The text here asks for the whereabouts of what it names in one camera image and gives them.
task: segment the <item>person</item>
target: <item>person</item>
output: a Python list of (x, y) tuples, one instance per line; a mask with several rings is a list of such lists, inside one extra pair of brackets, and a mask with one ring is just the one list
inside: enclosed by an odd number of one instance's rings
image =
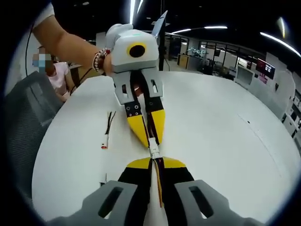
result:
[[(106, 49), (99, 49), (82, 38), (64, 30), (55, 18), (55, 12), (51, 3), (34, 21), (31, 31), (39, 43), (50, 54), (58, 57), (61, 61), (80, 64), (85, 68), (93, 67), (97, 71), (103, 70), (106, 75), (110, 75), (110, 52)], [(8, 72), (5, 94), (9, 93), (14, 85), (21, 80), (22, 76), (19, 72), (20, 58), (21, 53), (17, 51)]]
[(58, 98), (61, 101), (66, 102), (70, 97), (70, 92), (67, 90), (65, 79), (65, 76), (69, 72), (67, 63), (54, 63), (54, 56), (50, 55), (43, 46), (40, 46), (39, 54), (33, 55), (33, 65), (38, 67), (40, 72), (46, 73)]

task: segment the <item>pink shirt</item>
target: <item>pink shirt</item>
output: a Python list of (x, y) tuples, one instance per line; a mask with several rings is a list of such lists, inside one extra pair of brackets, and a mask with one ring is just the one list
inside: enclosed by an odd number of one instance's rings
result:
[(67, 91), (65, 75), (68, 73), (69, 68), (66, 62), (55, 63), (55, 76), (48, 76), (49, 81), (51, 82), (52, 87), (58, 94), (61, 94), (63, 97), (69, 97), (70, 93)]

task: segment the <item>hand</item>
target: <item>hand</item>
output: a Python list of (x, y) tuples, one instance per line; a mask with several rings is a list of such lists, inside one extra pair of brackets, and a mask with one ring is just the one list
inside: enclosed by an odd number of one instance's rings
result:
[(111, 54), (108, 54), (103, 61), (103, 71), (108, 75), (111, 76), (112, 74), (112, 62), (111, 62)]

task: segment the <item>chair backrest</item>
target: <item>chair backrest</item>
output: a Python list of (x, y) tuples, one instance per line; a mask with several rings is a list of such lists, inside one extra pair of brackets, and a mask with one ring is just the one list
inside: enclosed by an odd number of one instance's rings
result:
[(32, 197), (32, 172), (46, 130), (63, 103), (45, 74), (33, 72), (4, 100), (8, 155), (19, 189)]

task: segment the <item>gray office chair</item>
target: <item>gray office chair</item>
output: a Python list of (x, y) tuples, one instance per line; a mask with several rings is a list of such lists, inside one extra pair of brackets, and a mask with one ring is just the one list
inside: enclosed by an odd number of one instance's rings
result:
[(18, 189), (32, 198), (32, 172), (42, 139), (63, 103), (47, 76), (33, 72), (19, 81), (4, 100), (8, 155)]

